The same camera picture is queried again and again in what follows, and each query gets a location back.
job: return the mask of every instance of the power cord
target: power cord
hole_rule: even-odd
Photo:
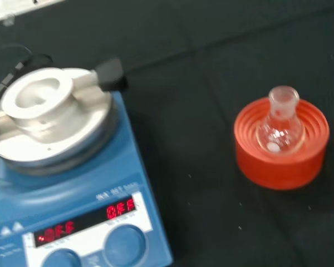
[[[12,84],[16,79],[20,78],[21,76],[25,75],[26,73],[29,73],[33,70],[37,70],[42,67],[47,67],[49,65],[53,64],[53,59],[49,55],[46,54],[33,54],[30,49],[28,49],[26,46],[21,44],[7,44],[3,47],[0,47],[0,50],[6,49],[6,48],[12,48],[12,47],[20,47],[25,49],[30,55],[18,62],[16,66],[10,71],[10,73],[0,82],[0,97],[4,93],[5,89]],[[35,66],[35,60],[37,59],[44,59],[46,62],[42,64],[38,64]]]

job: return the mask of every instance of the round bottom flask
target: round bottom flask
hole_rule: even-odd
[[[297,91],[278,86],[269,93],[270,111],[256,129],[259,145],[274,154],[291,154],[301,148],[306,132],[297,117]]]

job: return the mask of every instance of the black mat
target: black mat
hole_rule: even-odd
[[[143,0],[115,13],[98,2],[76,1],[70,19],[68,3],[25,15],[0,26],[0,43],[28,44],[60,67],[122,57],[173,266],[334,266],[334,0]],[[62,20],[44,23],[53,15]],[[10,53],[0,53],[0,77],[23,52]],[[331,128],[322,173],[292,192],[255,186],[234,159],[237,113],[276,85],[296,88]]]

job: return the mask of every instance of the digital display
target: digital display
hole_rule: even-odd
[[[90,211],[71,220],[61,222],[46,229],[34,232],[36,247],[65,238],[94,225],[112,220],[136,210],[134,199],[129,196],[110,205]]]

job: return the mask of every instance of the black cable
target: black cable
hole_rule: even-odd
[[[44,62],[41,65],[35,66],[34,62],[37,59],[45,59],[47,62]],[[18,62],[16,66],[10,71],[10,73],[1,81],[0,83],[0,97],[4,93],[5,89],[10,86],[15,80],[22,77],[23,75],[37,70],[42,67],[47,67],[53,64],[53,59],[51,56],[46,54],[31,54],[26,59]]]

